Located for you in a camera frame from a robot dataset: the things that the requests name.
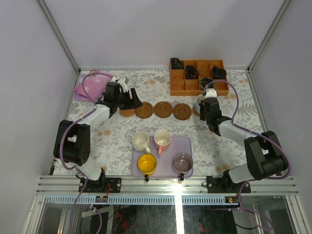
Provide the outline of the light bamboo coaster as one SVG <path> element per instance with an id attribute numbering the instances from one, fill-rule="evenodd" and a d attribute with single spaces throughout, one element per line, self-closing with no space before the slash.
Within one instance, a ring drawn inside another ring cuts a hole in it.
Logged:
<path id="1" fill-rule="evenodd" d="M 200 113 L 197 112 L 197 109 L 196 109 L 195 105 L 192 107 L 192 112 L 193 112 L 194 115 L 200 117 Z"/>
<path id="2" fill-rule="evenodd" d="M 122 117 L 131 117 L 134 115 L 135 110 L 134 109 L 120 110 L 119 113 Z"/>

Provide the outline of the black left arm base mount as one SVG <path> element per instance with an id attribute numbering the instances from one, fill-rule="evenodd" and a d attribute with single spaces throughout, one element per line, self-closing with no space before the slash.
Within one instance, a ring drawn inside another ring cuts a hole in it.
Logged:
<path id="1" fill-rule="evenodd" d="M 116 194 L 120 193 L 121 190 L 121 178 L 107 177 L 105 172 L 102 171 L 98 180 L 89 180 L 85 188 L 83 188 L 85 183 L 85 178 L 81 174 L 77 173 L 76 178 L 80 180 L 79 192 L 83 193 L 106 193 L 106 194 Z"/>

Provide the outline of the dark floral rolled cloth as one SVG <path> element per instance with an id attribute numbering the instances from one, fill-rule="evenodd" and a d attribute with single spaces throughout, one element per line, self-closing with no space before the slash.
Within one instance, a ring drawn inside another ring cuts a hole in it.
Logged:
<path id="1" fill-rule="evenodd" d="M 185 67 L 185 79 L 198 79 L 199 71 L 192 65 Z"/>
<path id="2" fill-rule="evenodd" d="M 184 70 L 184 62 L 178 58 L 171 58 L 171 68 L 172 70 Z"/>
<path id="3" fill-rule="evenodd" d="M 211 82 L 213 82 L 212 79 L 210 79 L 209 77 L 204 77 L 203 79 L 201 79 L 201 80 L 199 81 L 199 87 L 200 87 L 200 89 L 201 89 L 201 90 L 204 90 L 205 87 L 206 87 L 209 83 L 211 83 Z"/>
<path id="4" fill-rule="evenodd" d="M 224 70 L 222 68 L 214 66 L 211 69 L 211 72 L 212 72 L 212 78 L 213 79 L 226 79 L 227 72 L 226 72 L 226 70 Z"/>

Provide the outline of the dark wooden grooved coaster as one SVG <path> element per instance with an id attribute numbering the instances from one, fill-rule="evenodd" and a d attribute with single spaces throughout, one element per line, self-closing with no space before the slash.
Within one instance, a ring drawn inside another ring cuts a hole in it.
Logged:
<path id="1" fill-rule="evenodd" d="M 143 102 L 142 106 L 135 109 L 135 114 L 139 118 L 149 118 L 154 112 L 153 106 L 148 102 Z"/>
<path id="2" fill-rule="evenodd" d="M 192 110 L 189 105 L 179 103 L 173 108 L 173 115 L 178 120 L 187 120 L 192 115 Z"/>
<path id="3" fill-rule="evenodd" d="M 154 113 L 157 117 L 168 118 L 173 112 L 173 107 L 166 101 L 158 102 L 154 106 Z"/>

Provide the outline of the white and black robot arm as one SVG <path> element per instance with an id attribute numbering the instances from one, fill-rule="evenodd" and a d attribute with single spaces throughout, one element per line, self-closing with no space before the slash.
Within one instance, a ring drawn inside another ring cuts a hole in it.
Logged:
<path id="1" fill-rule="evenodd" d="M 275 179 L 273 176 L 276 174 L 290 172 L 288 156 L 274 132 L 259 134 L 235 124 L 232 118 L 222 114 L 215 97 L 205 98 L 199 106 L 200 119 L 207 123 L 211 132 L 228 138 L 245 149 L 246 163 L 223 173 L 222 186 L 225 191 L 234 192 L 239 188 L 240 182 Z"/>
<path id="2" fill-rule="evenodd" d="M 102 97 L 94 108 L 75 121 L 62 120 L 58 126 L 54 157 L 61 160 L 66 170 L 76 169 L 90 180 L 95 192 L 106 189 L 104 171 L 91 158 L 91 133 L 101 123 L 111 118 L 117 110 L 131 110 L 142 106 L 135 88 L 124 89 L 118 82 L 108 82 Z"/>

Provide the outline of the aluminium front frame rail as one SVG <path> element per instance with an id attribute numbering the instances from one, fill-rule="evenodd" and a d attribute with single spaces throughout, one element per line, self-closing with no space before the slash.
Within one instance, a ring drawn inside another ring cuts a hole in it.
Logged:
<path id="1" fill-rule="evenodd" d="M 178 179 L 150 179 L 131 176 L 121 177 L 121 195 L 203 195 L 208 192 L 204 187 L 206 177 L 193 176 L 184 181 Z M 37 194 L 76 195 L 80 181 L 73 175 L 43 175 L 39 179 Z M 251 181 L 249 195 L 298 195 L 294 179 L 290 176 L 282 180 L 265 179 Z"/>

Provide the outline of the yellow ceramic mug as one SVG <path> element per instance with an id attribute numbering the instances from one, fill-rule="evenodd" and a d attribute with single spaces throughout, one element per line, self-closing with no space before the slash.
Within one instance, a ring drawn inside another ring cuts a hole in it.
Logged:
<path id="1" fill-rule="evenodd" d="M 137 167 L 145 177 L 151 177 L 157 167 L 157 160 L 152 154 L 143 154 L 137 160 Z"/>

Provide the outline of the pink folded cloth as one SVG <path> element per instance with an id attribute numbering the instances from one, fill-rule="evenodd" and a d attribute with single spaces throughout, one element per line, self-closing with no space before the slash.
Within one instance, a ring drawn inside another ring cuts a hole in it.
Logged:
<path id="1" fill-rule="evenodd" d="M 98 98 L 102 95 L 102 93 L 106 89 L 106 85 L 108 82 L 111 81 L 113 75 L 104 71 L 98 70 L 91 70 L 89 75 L 84 80 L 84 88 L 88 95 L 91 97 L 93 101 L 97 101 Z M 81 81 L 87 75 L 81 75 Z M 83 88 L 82 82 L 74 89 L 74 100 L 75 101 L 90 101 L 89 98 L 86 96 Z"/>

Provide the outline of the white floral tablecloth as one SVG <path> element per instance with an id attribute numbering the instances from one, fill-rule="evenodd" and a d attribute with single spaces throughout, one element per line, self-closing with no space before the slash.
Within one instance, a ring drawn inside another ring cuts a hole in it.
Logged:
<path id="1" fill-rule="evenodd" d="M 166 101 L 172 106 L 195 104 L 195 97 L 172 96 L 168 70 L 113 71 L 117 78 L 127 77 L 128 86 L 136 89 L 139 99 L 155 105 Z M 223 115 L 234 117 L 236 124 L 247 129 L 263 132 L 249 80 L 244 70 L 228 70 L 230 92 L 218 98 Z M 122 117 L 115 113 L 109 120 L 96 127 L 92 136 L 92 158 L 110 176 L 129 176 L 132 163 L 132 137 L 138 131 L 153 136 L 166 130 L 173 136 L 188 137 L 192 144 L 195 176 L 218 176 L 225 170 L 245 163 L 243 147 L 209 131 L 205 122 L 192 115 L 187 120 L 174 116 L 159 118 L 152 115 L 141 119 L 137 116 Z"/>

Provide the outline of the orange wooden compartment tray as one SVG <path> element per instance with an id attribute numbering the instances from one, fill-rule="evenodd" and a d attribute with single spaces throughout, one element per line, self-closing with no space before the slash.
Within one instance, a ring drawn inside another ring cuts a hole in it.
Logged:
<path id="1" fill-rule="evenodd" d="M 184 62 L 184 70 L 172 70 L 171 62 L 170 69 L 170 94 L 172 96 L 198 96 L 203 90 L 199 87 L 199 81 L 204 77 L 209 77 L 214 83 L 214 88 L 219 96 L 226 96 L 229 93 L 229 86 L 223 81 L 226 79 L 213 79 L 211 69 L 214 66 L 225 70 L 223 60 L 221 59 L 181 59 Z M 185 79 L 185 67 L 187 65 L 194 66 L 199 71 L 198 79 Z"/>

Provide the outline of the grey purple ceramic mug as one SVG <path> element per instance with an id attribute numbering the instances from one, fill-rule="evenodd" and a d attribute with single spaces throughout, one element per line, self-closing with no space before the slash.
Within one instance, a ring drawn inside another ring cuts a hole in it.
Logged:
<path id="1" fill-rule="evenodd" d="M 179 153 L 173 160 L 174 169 L 180 173 L 187 173 L 193 168 L 193 158 L 187 153 Z"/>

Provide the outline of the white ceramic mug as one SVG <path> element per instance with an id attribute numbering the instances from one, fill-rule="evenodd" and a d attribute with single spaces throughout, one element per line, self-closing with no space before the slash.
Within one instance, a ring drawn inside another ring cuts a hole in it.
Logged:
<path id="1" fill-rule="evenodd" d="M 138 131 L 132 137 L 132 147 L 138 152 L 151 154 L 150 144 L 150 137 L 144 131 Z"/>

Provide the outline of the pink ceramic mug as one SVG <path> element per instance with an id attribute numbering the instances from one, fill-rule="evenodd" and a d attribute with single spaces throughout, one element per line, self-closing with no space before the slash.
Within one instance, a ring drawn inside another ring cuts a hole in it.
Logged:
<path id="1" fill-rule="evenodd" d="M 171 134 L 165 130 L 159 130 L 154 135 L 154 142 L 158 148 L 158 155 L 161 155 L 162 152 L 167 150 L 171 143 Z"/>

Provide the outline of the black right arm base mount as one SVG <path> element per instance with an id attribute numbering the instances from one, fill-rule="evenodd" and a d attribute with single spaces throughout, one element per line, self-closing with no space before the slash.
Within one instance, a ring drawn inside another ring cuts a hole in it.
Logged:
<path id="1" fill-rule="evenodd" d="M 201 186 L 209 194 L 238 194 L 241 188 L 243 193 L 251 193 L 248 181 L 252 179 L 253 176 L 247 171 L 230 169 L 224 171 L 222 177 L 206 176 Z"/>

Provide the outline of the light blue ceramic mug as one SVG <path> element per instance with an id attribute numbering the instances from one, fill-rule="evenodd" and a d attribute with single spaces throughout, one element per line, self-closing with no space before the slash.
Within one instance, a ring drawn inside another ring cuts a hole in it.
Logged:
<path id="1" fill-rule="evenodd" d="M 205 99 L 205 96 L 202 95 L 202 94 L 196 97 L 196 100 L 195 100 L 195 110 L 197 111 L 198 114 L 200 114 L 200 103 L 204 99 Z"/>

